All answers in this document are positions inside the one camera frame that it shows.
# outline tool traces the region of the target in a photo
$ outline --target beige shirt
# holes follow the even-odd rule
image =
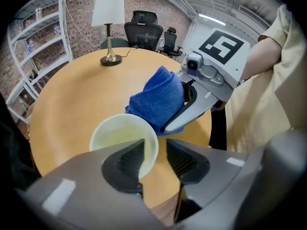
[[[281,61],[237,87],[226,104],[229,151],[251,152],[274,135],[307,124],[306,39],[285,5],[259,41],[266,37],[282,47]]]

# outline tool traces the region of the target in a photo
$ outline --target metal shelving unit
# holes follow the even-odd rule
[[[43,18],[37,20],[36,22],[32,23],[28,27],[24,28],[23,24],[24,21],[27,20],[30,16],[35,14],[36,8],[40,7],[42,9],[50,7],[54,4],[58,4],[58,11],[54,12],[52,14],[49,14],[47,16],[44,16]],[[10,53],[12,55],[12,58],[15,62],[15,65],[19,71],[19,73],[22,76],[22,79],[19,81],[19,83],[16,85],[16,87],[13,89],[11,92],[9,98],[11,99],[12,96],[18,95],[20,92],[21,87],[25,88],[30,95],[32,96],[33,94],[38,97],[39,93],[35,89],[34,85],[38,84],[38,81],[40,81],[46,74],[48,74],[50,71],[53,69],[59,67],[65,62],[70,62],[73,61],[73,56],[71,52],[71,47],[69,44],[69,39],[67,36],[67,27],[66,27],[66,18],[65,18],[65,0],[30,0],[27,4],[25,4],[14,16],[14,20],[19,20],[22,26],[21,32],[19,32],[13,39],[11,39],[10,36],[10,26],[8,26],[8,31],[7,31],[7,39],[9,43],[9,49]],[[39,48],[35,49],[33,52],[29,52],[28,48],[26,47],[26,40],[33,36],[34,34],[38,33],[42,29],[46,28],[49,25],[52,25],[56,22],[59,22],[60,26],[60,31],[61,35],[58,37],[53,38],[52,40],[49,40]],[[27,53],[28,55],[22,60],[19,61],[16,53],[15,53],[15,48],[16,44],[18,41],[23,40]],[[53,63],[50,65],[38,70],[34,61],[33,57],[37,55],[38,53],[42,52],[45,50],[47,47],[51,46],[52,44],[62,41],[65,54],[61,55],[57,60],[55,60]],[[27,61],[31,61],[33,64],[33,70],[36,72],[35,78],[30,78],[29,74],[24,73],[23,70],[23,65]]]
[[[26,73],[26,76],[29,77],[31,75],[31,72]],[[18,119],[22,120],[23,122],[25,122],[26,124],[29,123],[29,121],[23,117],[22,115],[20,115],[18,112],[16,112],[12,107],[11,104],[17,99],[19,98],[19,95],[21,94],[21,92],[23,90],[26,90],[30,96],[36,100],[37,96],[34,95],[34,93],[30,90],[29,86],[25,83],[25,81],[23,79],[21,79],[14,87],[14,89],[12,90],[11,94],[9,95],[9,97],[6,99],[6,105],[10,111],[10,113],[12,113],[13,115],[15,115]]]

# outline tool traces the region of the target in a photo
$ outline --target brick wall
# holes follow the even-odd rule
[[[95,0],[66,0],[68,9],[76,22],[80,31],[84,36],[92,42],[96,47],[100,47],[100,44],[106,38],[105,28],[91,27],[92,13]],[[43,16],[50,14],[57,10],[56,6],[51,6],[46,10],[43,10]],[[170,26],[177,30],[176,45],[182,46],[185,36],[188,32],[190,19],[175,5],[166,0],[125,0],[125,21],[129,22],[132,18],[132,12],[134,10],[148,10],[153,11],[158,16],[158,24],[166,31]],[[92,47],[75,28],[71,18],[66,12],[68,36],[71,44],[72,53],[75,58],[84,54],[96,50]],[[33,18],[29,18],[24,24],[30,25],[35,21],[35,15]],[[53,32],[54,25],[51,25],[32,37],[35,43],[35,47],[45,43],[46,35]],[[11,36],[13,38],[20,31],[19,24],[12,24]],[[124,25],[113,25],[111,27],[111,33],[113,37],[121,37],[126,39],[124,31]],[[24,43],[18,42],[16,46],[16,55],[19,60],[22,60],[26,54]],[[64,48],[61,42],[51,45],[43,52],[37,54],[34,58],[34,62],[40,69],[50,62],[57,59],[61,54],[64,54]],[[24,71],[27,72],[31,69],[31,62],[27,62]],[[3,39],[0,45],[0,92],[6,99],[16,83],[21,79],[20,74],[14,64],[14,61],[10,55],[7,37]]]

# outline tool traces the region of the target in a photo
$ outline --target floor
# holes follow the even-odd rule
[[[19,121],[17,123],[17,127],[21,131],[21,133],[24,135],[24,137],[28,140],[29,134],[28,134],[28,124],[24,123],[23,121]]]
[[[185,58],[186,58],[186,55],[181,55],[178,57],[174,57],[173,59],[181,64]]]
[[[177,205],[178,194],[175,194],[162,204],[150,209],[150,211],[164,223],[166,227],[174,225],[175,209]]]

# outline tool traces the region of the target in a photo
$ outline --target plastic bowl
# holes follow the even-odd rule
[[[139,171],[139,179],[141,179],[153,168],[159,152],[157,135],[144,119],[132,114],[109,117],[93,132],[90,151],[142,138],[145,139],[145,145],[144,161]]]

